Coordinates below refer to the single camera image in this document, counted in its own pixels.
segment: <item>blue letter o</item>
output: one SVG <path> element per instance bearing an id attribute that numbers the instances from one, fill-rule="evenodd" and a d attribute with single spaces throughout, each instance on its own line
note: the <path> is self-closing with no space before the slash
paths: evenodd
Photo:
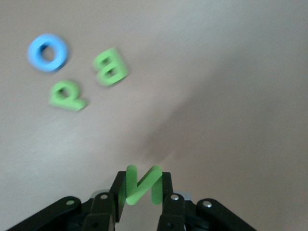
<path id="1" fill-rule="evenodd" d="M 45 48 L 51 47 L 54 52 L 54 59 L 48 61 L 43 57 Z M 66 43 L 53 34 L 43 34 L 38 36 L 28 49 L 29 62 L 38 70 L 52 72 L 64 66 L 68 55 Z"/>

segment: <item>black robotic claw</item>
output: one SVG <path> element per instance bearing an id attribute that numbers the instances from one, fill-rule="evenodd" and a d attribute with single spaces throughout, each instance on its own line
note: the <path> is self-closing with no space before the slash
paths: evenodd
<path id="1" fill-rule="evenodd" d="M 157 231 L 255 231 L 213 199 L 197 205 L 173 193 L 171 174 L 163 172 L 163 212 Z M 114 231 L 126 200 L 126 172 L 118 172 L 109 192 L 81 203 L 69 196 L 53 203 L 8 231 Z"/>

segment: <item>screw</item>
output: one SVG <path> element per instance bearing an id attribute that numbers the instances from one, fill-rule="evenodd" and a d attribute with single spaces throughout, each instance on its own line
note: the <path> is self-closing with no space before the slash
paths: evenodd
<path id="1" fill-rule="evenodd" d="M 102 200 L 105 200 L 105 199 L 107 199 L 107 198 L 108 198 L 108 195 L 106 195 L 106 194 L 101 195 L 101 199 L 102 199 Z"/>
<path id="2" fill-rule="evenodd" d="M 174 201 L 177 201 L 177 200 L 179 199 L 179 196 L 176 195 L 176 194 L 173 194 L 173 195 L 171 196 L 171 199 L 174 200 Z"/>
<path id="3" fill-rule="evenodd" d="M 212 203 L 210 203 L 209 201 L 203 201 L 203 206 L 207 207 L 207 208 L 210 208 L 212 207 Z"/>
<path id="4" fill-rule="evenodd" d="M 66 202 L 66 205 L 72 205 L 73 203 L 75 203 L 75 201 L 69 200 L 69 201 Z"/>

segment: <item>green foam letter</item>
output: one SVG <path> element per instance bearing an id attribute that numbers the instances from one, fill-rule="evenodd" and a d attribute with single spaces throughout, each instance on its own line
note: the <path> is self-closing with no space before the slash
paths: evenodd
<path id="1" fill-rule="evenodd" d="M 128 75 L 128 69 L 116 48 L 110 48 L 93 61 L 93 67 L 98 71 L 97 79 L 101 85 L 109 86 Z"/>
<path id="2" fill-rule="evenodd" d="M 137 167 L 130 165 L 126 170 L 126 202 L 135 205 L 152 188 L 152 203 L 159 205 L 163 201 L 162 169 L 153 166 L 138 182 Z"/>
<path id="3" fill-rule="evenodd" d="M 77 83 L 70 80 L 63 80 L 56 83 L 51 89 L 49 104 L 72 111 L 79 111 L 87 106 L 87 101 L 79 99 L 79 95 L 80 88 Z"/>

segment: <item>green letter n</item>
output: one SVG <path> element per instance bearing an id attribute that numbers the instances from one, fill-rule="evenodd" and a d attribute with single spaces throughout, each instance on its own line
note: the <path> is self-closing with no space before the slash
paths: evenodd
<path id="1" fill-rule="evenodd" d="M 159 205 L 163 201 L 162 169 L 153 166 L 138 182 L 137 167 L 130 165 L 126 169 L 126 202 L 135 205 L 151 188 L 152 203 Z"/>

